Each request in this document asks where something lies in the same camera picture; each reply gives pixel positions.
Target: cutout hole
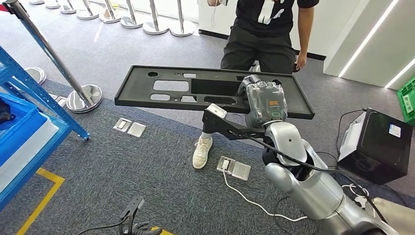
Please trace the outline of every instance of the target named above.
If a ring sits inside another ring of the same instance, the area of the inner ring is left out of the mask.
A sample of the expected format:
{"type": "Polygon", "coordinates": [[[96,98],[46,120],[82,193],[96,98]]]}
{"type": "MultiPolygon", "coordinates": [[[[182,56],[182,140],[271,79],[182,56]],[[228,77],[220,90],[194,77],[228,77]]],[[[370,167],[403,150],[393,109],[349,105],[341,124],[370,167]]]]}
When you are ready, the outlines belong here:
{"type": "Polygon", "coordinates": [[[189,83],[187,81],[157,80],[154,82],[153,89],[156,91],[187,92],[189,91],[189,83]]]}
{"type": "Polygon", "coordinates": [[[196,78],[195,73],[183,73],[183,77],[185,78],[196,78]]]}
{"type": "Polygon", "coordinates": [[[182,102],[196,103],[197,102],[197,97],[193,96],[193,95],[183,95],[182,96],[182,102]]]}
{"type": "Polygon", "coordinates": [[[152,94],[150,96],[152,100],[170,100],[170,96],[168,94],[152,94]]]}
{"type": "Polygon", "coordinates": [[[215,96],[206,96],[205,102],[215,103],[215,104],[236,104],[236,100],[230,97],[215,97],[215,96]]]}
{"type": "Polygon", "coordinates": [[[148,73],[148,76],[149,77],[157,77],[159,75],[159,73],[158,72],[149,72],[148,73]]]}
{"type": "Polygon", "coordinates": [[[214,94],[235,96],[241,83],[237,81],[192,79],[193,94],[214,94]]]}

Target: white cable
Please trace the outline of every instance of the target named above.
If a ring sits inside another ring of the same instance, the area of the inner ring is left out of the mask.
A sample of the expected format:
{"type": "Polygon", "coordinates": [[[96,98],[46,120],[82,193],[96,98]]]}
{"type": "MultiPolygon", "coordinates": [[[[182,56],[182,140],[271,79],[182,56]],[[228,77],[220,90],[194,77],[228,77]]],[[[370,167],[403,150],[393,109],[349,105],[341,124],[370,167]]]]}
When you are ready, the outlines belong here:
{"type": "MultiPolygon", "coordinates": [[[[364,188],[364,187],[362,187],[362,186],[360,186],[360,185],[358,185],[362,190],[363,190],[363,192],[365,192],[366,193],[366,196],[368,196],[369,197],[369,191],[366,189],[366,188],[364,188]]],[[[357,196],[357,197],[365,197],[365,196],[362,196],[362,195],[358,195],[357,193],[355,193],[354,192],[354,190],[353,190],[353,188],[356,188],[356,186],[354,185],[354,184],[350,184],[350,185],[342,185],[342,188],[344,188],[344,187],[349,187],[349,189],[350,189],[350,191],[355,195],[355,196],[357,196]]]]}
{"type": "Polygon", "coordinates": [[[282,215],[282,214],[271,214],[271,213],[269,213],[268,211],[266,211],[260,204],[258,204],[258,203],[255,203],[255,202],[252,202],[252,201],[250,201],[250,200],[248,200],[241,192],[239,192],[237,189],[235,189],[235,188],[232,188],[229,184],[228,184],[228,181],[226,180],[226,175],[225,175],[225,172],[224,171],[222,171],[223,172],[223,177],[225,178],[225,183],[226,183],[226,185],[228,186],[228,187],[230,187],[231,189],[233,189],[233,190],[235,190],[237,193],[239,193],[244,199],[245,199],[245,201],[247,201],[247,202],[249,202],[249,203],[252,203],[252,204],[254,204],[254,205],[256,205],[256,206],[259,206],[263,211],[265,211],[265,213],[267,214],[267,215],[270,215],[270,216],[278,216],[278,217],[282,217],[282,218],[284,218],[284,219],[287,219],[287,220],[290,220],[290,221],[292,221],[292,222],[297,222],[297,221],[300,221],[300,220],[302,220],[302,219],[307,219],[308,217],[307,216],[303,216],[303,217],[300,217],[300,218],[298,218],[298,219],[290,219],[290,218],[288,218],[288,217],[286,217],[286,216],[284,216],[284,215],[282,215]]]}
{"type": "Polygon", "coordinates": [[[216,0],[215,8],[213,9],[213,14],[212,14],[212,28],[215,28],[215,12],[216,12],[216,7],[218,6],[218,1],[219,0],[216,0]]]}

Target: green crate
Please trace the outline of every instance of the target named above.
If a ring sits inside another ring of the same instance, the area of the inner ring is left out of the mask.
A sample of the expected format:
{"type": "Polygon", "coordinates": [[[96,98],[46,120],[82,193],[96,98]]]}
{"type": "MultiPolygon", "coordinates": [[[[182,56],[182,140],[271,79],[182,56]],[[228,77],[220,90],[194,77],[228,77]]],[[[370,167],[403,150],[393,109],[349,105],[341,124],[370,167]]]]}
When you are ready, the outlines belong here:
{"type": "Polygon", "coordinates": [[[403,118],[407,124],[415,125],[415,77],[398,90],[403,118]]]}

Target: black box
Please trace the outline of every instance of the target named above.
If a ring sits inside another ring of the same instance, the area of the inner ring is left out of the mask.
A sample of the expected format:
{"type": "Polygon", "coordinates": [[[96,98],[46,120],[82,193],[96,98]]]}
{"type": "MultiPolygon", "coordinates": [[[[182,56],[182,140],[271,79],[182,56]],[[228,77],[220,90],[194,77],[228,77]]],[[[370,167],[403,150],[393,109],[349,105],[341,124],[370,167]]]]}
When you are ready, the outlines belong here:
{"type": "Polygon", "coordinates": [[[376,184],[408,174],[412,126],[368,109],[346,131],[339,166],[376,184]]]}

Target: black pants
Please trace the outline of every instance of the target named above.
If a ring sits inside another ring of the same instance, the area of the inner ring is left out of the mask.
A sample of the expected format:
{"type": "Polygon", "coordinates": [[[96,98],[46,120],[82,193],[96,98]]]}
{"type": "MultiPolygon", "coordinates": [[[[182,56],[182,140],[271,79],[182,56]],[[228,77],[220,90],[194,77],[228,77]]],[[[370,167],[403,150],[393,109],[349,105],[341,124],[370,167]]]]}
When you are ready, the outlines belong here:
{"type": "Polygon", "coordinates": [[[292,74],[295,53],[290,36],[256,37],[238,26],[232,27],[223,49],[222,69],[248,71],[254,60],[262,72],[292,74]]]}

